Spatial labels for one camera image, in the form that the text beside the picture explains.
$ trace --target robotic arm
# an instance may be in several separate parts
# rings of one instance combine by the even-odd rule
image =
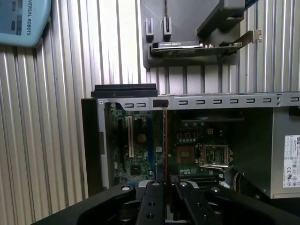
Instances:
[[[35,225],[234,225],[300,224],[300,217],[214,185],[200,191],[193,182],[145,180],[135,189],[120,184]]]

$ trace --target black plastic cover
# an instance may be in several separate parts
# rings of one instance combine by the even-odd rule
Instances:
[[[147,98],[157,97],[156,84],[104,84],[95,85],[92,98]]]

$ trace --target corrugated metal wall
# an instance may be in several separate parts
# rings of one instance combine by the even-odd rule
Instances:
[[[0,47],[1,224],[30,224],[87,196],[80,99],[95,84],[164,93],[300,91],[300,1],[260,0],[241,33],[263,42],[234,66],[152,68],[140,57],[139,1],[52,0],[37,49]]]

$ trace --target white sticker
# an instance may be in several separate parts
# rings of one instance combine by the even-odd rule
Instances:
[[[300,188],[300,135],[285,136],[284,188]]]
[[[155,152],[163,152],[163,148],[162,147],[155,147]]]

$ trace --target hole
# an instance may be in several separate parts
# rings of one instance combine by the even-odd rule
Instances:
[[[137,108],[145,108],[146,107],[146,103],[136,103],[136,107]]]
[[[188,101],[179,101],[179,105],[187,105]]]
[[[169,106],[168,100],[160,100],[160,99],[153,100],[154,108],[166,108],[168,106]]]
[[[205,100],[197,100],[196,101],[196,105],[204,105],[205,104]]]
[[[213,104],[222,104],[222,100],[221,99],[213,100]]]
[[[247,98],[246,103],[255,103],[254,98]]]
[[[264,99],[262,100],[262,102],[264,102],[264,103],[269,103],[269,102],[272,102],[272,99],[271,99],[271,98],[264,98]]]
[[[133,108],[133,103],[125,103],[125,108]]]
[[[230,104],[238,104],[239,100],[238,99],[230,99]]]
[[[153,218],[154,218],[154,214],[152,213],[147,214],[147,219],[153,219]]]
[[[299,102],[299,98],[298,97],[292,97],[291,102]]]

